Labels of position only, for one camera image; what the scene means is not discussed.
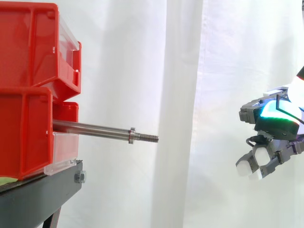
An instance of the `threaded rod end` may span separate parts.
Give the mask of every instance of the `threaded rod end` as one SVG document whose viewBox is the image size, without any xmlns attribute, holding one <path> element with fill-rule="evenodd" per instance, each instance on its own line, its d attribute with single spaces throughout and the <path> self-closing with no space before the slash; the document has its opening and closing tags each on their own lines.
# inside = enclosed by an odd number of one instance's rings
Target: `threaded rod end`
<svg viewBox="0 0 304 228">
<path fill-rule="evenodd" d="M 150 135 L 150 134 L 140 134 L 139 135 L 139 141 L 158 143 L 158 139 L 159 139 L 159 137 L 156 135 Z"/>
</svg>

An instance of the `dark gray metal stand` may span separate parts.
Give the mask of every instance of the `dark gray metal stand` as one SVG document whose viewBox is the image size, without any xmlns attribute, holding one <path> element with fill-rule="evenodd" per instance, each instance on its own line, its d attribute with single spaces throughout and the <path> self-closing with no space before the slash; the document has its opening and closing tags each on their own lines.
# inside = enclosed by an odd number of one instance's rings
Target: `dark gray metal stand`
<svg viewBox="0 0 304 228">
<path fill-rule="evenodd" d="M 55 228 L 61 206 L 81 189 L 75 174 L 82 161 L 52 176 L 0 186 L 0 228 Z"/>
</svg>

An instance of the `yellow-green object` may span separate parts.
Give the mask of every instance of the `yellow-green object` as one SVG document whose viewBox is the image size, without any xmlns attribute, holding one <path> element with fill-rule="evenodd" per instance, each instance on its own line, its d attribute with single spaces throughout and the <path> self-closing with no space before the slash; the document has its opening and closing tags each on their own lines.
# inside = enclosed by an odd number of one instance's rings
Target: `yellow-green object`
<svg viewBox="0 0 304 228">
<path fill-rule="evenodd" d="M 16 182 L 18 179 L 16 178 L 11 178 L 11 177 L 0 177 L 0 186 L 7 184 L 7 183 L 12 183 Z"/>
</svg>

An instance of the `red storage bin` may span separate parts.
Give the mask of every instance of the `red storage bin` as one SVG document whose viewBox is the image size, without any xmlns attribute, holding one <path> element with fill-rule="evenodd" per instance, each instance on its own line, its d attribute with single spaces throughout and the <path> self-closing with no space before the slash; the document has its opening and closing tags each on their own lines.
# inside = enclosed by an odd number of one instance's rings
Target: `red storage bin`
<svg viewBox="0 0 304 228">
<path fill-rule="evenodd" d="M 0 87 L 47 87 L 54 100 L 80 94 L 81 44 L 53 3 L 0 2 Z"/>
<path fill-rule="evenodd" d="M 53 162 L 77 157 L 78 139 L 74 136 L 72 140 L 68 134 L 64 138 L 67 143 L 74 142 L 71 152 L 53 149 L 53 116 L 78 120 L 78 105 L 70 102 L 53 105 L 52 101 L 48 88 L 0 88 L 0 177 L 22 180 L 43 172 Z"/>
</svg>

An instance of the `white fingertip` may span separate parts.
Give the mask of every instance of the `white fingertip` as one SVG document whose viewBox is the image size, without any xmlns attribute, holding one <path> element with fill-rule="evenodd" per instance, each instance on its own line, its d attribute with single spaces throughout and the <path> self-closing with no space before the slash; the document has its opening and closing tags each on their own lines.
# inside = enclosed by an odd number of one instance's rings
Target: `white fingertip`
<svg viewBox="0 0 304 228">
<path fill-rule="evenodd" d="M 265 147 L 256 149 L 255 158 L 259 166 L 267 165 L 270 162 L 270 157 Z"/>
<path fill-rule="evenodd" d="M 261 173 L 261 170 L 260 169 L 257 169 L 257 171 L 255 171 L 252 175 L 249 176 L 249 179 L 251 181 L 259 181 L 263 178 L 262 176 L 262 173 Z"/>
<path fill-rule="evenodd" d="M 240 161 L 237 164 L 237 172 L 242 177 L 249 176 L 250 174 L 252 174 L 249 162 L 248 161 Z"/>
</svg>

